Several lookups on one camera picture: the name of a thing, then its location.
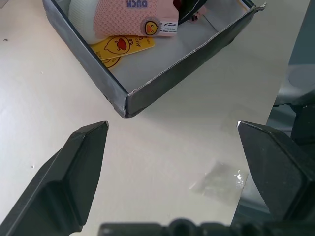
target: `yellow duck tag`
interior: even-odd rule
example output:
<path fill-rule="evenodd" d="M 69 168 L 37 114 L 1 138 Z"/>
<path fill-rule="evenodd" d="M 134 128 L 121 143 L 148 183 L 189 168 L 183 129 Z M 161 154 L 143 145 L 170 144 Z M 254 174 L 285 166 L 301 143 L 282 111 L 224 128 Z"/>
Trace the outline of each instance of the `yellow duck tag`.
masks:
<path fill-rule="evenodd" d="M 122 58 L 118 57 L 118 58 L 111 58 L 111 59 L 107 59 L 107 60 L 103 60 L 103 64 L 107 67 L 107 69 L 111 70 L 114 67 L 116 67 L 116 65 L 118 65 L 121 62 Z"/>
<path fill-rule="evenodd" d="M 111 36 L 91 48 L 101 60 L 136 53 L 154 46 L 153 38 L 144 36 Z"/>

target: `white table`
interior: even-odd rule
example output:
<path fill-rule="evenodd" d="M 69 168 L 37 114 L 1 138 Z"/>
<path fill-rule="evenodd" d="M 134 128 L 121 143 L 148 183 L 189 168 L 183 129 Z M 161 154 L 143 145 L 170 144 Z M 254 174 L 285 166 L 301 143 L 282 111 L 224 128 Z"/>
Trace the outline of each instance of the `white table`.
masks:
<path fill-rule="evenodd" d="M 270 1 L 230 46 L 122 119 L 50 26 L 41 0 L 10 0 L 0 10 L 0 222 L 73 131 L 107 120 L 101 176 L 80 235 L 96 235 L 106 221 L 229 224 L 240 193 L 227 204 L 189 187 L 216 161 L 248 170 L 236 123 L 266 122 L 307 3 Z"/>

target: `plastic wrapper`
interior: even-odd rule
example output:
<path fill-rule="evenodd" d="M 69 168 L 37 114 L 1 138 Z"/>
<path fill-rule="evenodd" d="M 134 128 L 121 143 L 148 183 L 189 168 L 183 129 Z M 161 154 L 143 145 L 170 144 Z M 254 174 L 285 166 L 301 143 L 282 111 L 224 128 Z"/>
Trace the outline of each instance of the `plastic wrapper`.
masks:
<path fill-rule="evenodd" d="M 248 173 L 221 162 L 216 162 L 209 173 L 194 183 L 190 189 L 198 194 L 224 202 L 237 204 Z"/>

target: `open box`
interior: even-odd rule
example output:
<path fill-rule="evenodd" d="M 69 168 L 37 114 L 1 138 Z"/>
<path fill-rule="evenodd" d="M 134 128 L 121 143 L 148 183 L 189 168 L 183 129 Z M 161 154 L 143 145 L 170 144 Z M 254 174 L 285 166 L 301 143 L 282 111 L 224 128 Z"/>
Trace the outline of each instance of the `open box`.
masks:
<path fill-rule="evenodd" d="M 99 90 L 124 118 L 137 115 L 228 45 L 265 6 L 249 0 L 208 0 L 197 23 L 177 35 L 155 37 L 155 46 L 124 56 L 109 71 L 67 17 L 70 0 L 43 0 L 47 18 Z"/>

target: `pink mesh fabric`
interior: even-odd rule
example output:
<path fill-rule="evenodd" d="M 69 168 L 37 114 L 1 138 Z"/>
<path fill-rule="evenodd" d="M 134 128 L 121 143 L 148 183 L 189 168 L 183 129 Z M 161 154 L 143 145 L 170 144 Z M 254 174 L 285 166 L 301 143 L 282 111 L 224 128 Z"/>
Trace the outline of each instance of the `pink mesh fabric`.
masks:
<path fill-rule="evenodd" d="M 147 0 L 146 8 L 127 8 L 126 0 L 100 0 L 94 17 L 94 31 L 99 37 L 143 35 L 141 24 L 155 17 L 158 0 Z"/>

